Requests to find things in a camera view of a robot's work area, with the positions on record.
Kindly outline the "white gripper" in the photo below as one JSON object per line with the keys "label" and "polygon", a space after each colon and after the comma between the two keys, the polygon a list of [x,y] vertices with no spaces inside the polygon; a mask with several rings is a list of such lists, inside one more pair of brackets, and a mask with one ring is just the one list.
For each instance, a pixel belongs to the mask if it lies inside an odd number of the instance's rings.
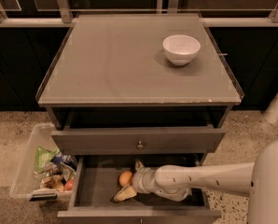
{"label": "white gripper", "polygon": [[140,160],[135,161],[137,171],[132,178],[132,186],[126,185],[119,190],[114,201],[128,200],[138,193],[154,193],[161,198],[181,202],[191,194],[188,168],[182,166],[145,167]]}

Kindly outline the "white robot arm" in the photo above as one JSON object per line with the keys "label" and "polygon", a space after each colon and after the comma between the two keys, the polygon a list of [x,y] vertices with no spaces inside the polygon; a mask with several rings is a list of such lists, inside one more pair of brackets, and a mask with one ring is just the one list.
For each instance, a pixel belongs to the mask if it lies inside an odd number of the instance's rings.
{"label": "white robot arm", "polygon": [[262,148],[256,160],[248,163],[152,169],[138,161],[131,181],[121,186],[114,200],[154,193],[180,202],[193,188],[247,195],[247,224],[278,224],[278,141]]}

